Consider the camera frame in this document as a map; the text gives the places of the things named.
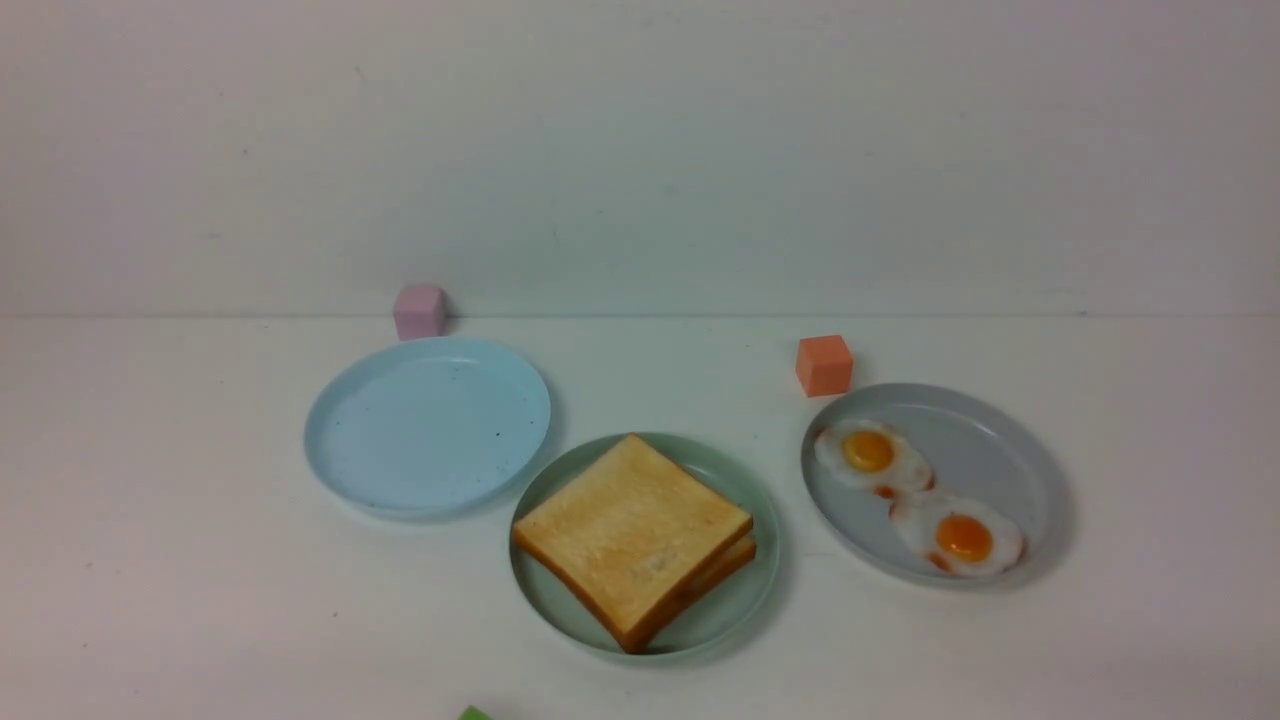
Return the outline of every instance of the toy block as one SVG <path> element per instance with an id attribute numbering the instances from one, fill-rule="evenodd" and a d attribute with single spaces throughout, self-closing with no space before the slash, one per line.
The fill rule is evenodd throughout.
<path id="1" fill-rule="evenodd" d="M 838 334 L 806 337 L 796 352 L 796 377 L 805 395 L 849 392 L 854 380 L 854 355 Z"/>
<path id="2" fill-rule="evenodd" d="M 406 286 L 396 297 L 396 332 L 401 340 L 444 333 L 444 291 L 434 284 Z"/>

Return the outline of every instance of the white wall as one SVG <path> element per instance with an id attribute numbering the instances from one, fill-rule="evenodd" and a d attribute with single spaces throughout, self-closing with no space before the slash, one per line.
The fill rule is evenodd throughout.
<path id="1" fill-rule="evenodd" d="M 1280 311 L 1275 0 L 10 0 L 0 313 Z"/>

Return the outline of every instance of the sunny side up egg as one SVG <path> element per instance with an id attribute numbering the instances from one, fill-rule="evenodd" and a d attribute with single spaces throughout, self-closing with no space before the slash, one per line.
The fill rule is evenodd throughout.
<path id="1" fill-rule="evenodd" d="M 1012 520 L 943 489 L 895 501 L 888 519 L 908 550 L 951 575 L 998 575 L 1027 552 L 1027 538 Z"/>
<path id="2" fill-rule="evenodd" d="M 837 482 L 892 500 L 933 487 L 933 468 L 901 433 L 876 420 L 846 420 L 813 441 L 818 465 Z"/>

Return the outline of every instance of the toast slice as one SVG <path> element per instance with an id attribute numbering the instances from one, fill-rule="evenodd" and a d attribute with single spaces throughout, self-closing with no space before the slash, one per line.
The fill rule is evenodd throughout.
<path id="1" fill-rule="evenodd" d="M 703 598 L 703 596 L 716 589 L 733 573 L 737 573 L 744 565 L 755 560 L 755 541 L 748 536 L 722 552 L 710 568 L 689 580 L 689 583 L 681 588 L 675 597 L 667 602 L 667 605 L 662 606 L 662 609 L 649 616 L 649 625 L 643 632 L 636 633 L 640 646 L 648 647 L 648 644 L 653 642 L 653 638 L 655 638 L 667 625 L 672 624 L 676 618 L 680 618 L 685 610 L 692 607 L 694 603 Z"/>
<path id="2" fill-rule="evenodd" d="M 746 511 L 628 434 L 516 521 L 512 539 L 634 653 L 666 625 L 660 614 L 678 606 L 677 594 L 750 529 Z"/>

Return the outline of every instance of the bread crust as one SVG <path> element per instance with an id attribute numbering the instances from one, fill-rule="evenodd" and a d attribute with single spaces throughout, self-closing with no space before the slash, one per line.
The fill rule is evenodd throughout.
<path id="1" fill-rule="evenodd" d="M 730 548 L 726 550 L 724 552 L 735 553 L 733 557 L 731 557 L 727 562 L 722 565 L 712 568 L 710 574 L 708 574 L 705 578 L 694 578 L 689 583 L 689 587 L 684 588 L 682 592 L 677 593 L 676 597 L 671 600 L 671 602 L 662 606 L 659 610 L 657 610 L 649 618 L 645 619 L 646 623 L 643 624 L 643 628 L 637 628 L 636 632 L 632 633 L 632 635 L 635 635 L 635 642 L 639 643 L 641 650 L 649 647 L 649 643 L 653 642 L 653 638 L 658 637 L 658 633 L 660 633 L 667 625 L 675 621 L 676 618 L 680 618 L 680 615 L 685 610 L 692 607 L 695 602 L 705 597 L 707 593 L 719 587 L 721 583 L 732 577 L 733 573 L 737 573 L 740 569 L 742 569 L 744 565 L 755 560 L 755 553 L 759 548 L 756 547 L 755 542 L 751 541 L 750 538 L 746 538 L 746 541 L 750 543 L 750 546 L 746 550 L 735 553 L 733 546 L 730 546 Z"/>
<path id="2" fill-rule="evenodd" d="M 744 525 L 737 532 L 735 532 L 730 537 L 730 539 L 717 546 L 716 551 L 709 553 L 698 565 L 695 565 L 691 573 L 689 573 L 687 575 L 681 578 L 678 583 L 672 585 L 672 588 L 666 594 L 662 596 L 662 600 L 659 600 L 658 603 L 654 605 L 653 610 L 650 610 L 639 623 L 636 623 L 635 628 L 632 628 L 631 632 L 620 628 L 618 624 L 609 615 L 609 612 L 605 611 L 605 609 L 600 606 L 599 602 L 596 602 L 595 597 L 591 596 L 591 593 L 586 592 L 586 589 L 582 585 L 580 585 L 577 580 L 573 579 L 572 573 L 567 571 L 558 562 L 556 562 L 549 555 L 543 552 L 541 548 L 538 546 L 538 543 L 531 542 L 518 525 L 512 528 L 511 537 L 515 541 L 516 546 L 518 546 L 521 550 L 532 556 L 534 560 L 540 562 L 544 568 L 550 570 L 552 574 L 559 579 L 559 582 L 564 583 L 564 587 L 567 587 L 570 592 L 573 593 L 573 597 L 576 597 L 579 602 L 586 606 L 588 611 L 590 611 L 590 614 L 596 620 L 599 620 L 602 625 L 604 625 L 604 629 L 608 630 L 611 635 L 613 635 L 613 639 L 617 641 L 618 646 L 622 647 L 623 652 L 628 655 L 637 655 L 640 652 L 644 652 L 644 648 L 645 646 L 649 644 L 649 641 L 652 641 L 654 635 L 662 632 L 663 628 L 671 624 L 671 621 L 675 620 L 681 612 L 684 612 L 691 605 L 701 600 L 703 596 L 709 593 L 712 589 L 719 585 L 719 583 L 722 583 L 726 578 L 732 575 L 739 568 L 746 565 L 750 560 L 755 557 L 755 543 L 753 542 L 750 555 L 746 556 L 740 562 L 730 564 L 726 571 L 723 573 L 717 571 L 718 578 L 710 579 L 705 584 L 704 591 L 698 593 L 689 593 L 687 596 L 681 597 L 684 591 L 694 579 L 696 579 L 700 574 L 707 571 L 717 560 L 719 560 L 721 555 L 723 555 L 730 547 L 736 544 L 740 539 L 742 539 L 744 537 L 746 537 L 748 533 L 751 532 L 753 524 L 754 524 L 753 519 L 748 516 L 746 523 L 744 523 Z"/>

